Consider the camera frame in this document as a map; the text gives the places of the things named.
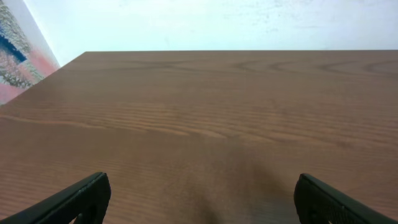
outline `brown wooden surface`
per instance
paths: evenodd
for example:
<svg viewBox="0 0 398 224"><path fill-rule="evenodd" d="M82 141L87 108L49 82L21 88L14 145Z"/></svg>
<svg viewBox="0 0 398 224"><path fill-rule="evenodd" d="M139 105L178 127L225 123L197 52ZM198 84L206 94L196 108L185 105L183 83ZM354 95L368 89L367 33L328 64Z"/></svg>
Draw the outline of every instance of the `brown wooden surface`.
<svg viewBox="0 0 398 224"><path fill-rule="evenodd" d="M90 52L0 108L0 218L91 173L105 223L298 223L308 172L398 219L398 52Z"/></svg>

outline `colorful picture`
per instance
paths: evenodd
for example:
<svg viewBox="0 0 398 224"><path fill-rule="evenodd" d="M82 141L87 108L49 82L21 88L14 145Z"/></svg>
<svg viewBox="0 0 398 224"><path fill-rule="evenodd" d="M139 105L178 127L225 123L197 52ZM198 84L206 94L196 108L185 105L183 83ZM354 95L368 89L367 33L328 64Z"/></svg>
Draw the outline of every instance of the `colorful picture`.
<svg viewBox="0 0 398 224"><path fill-rule="evenodd" d="M56 62L29 42L9 8L0 0L0 105L57 68Z"/></svg>

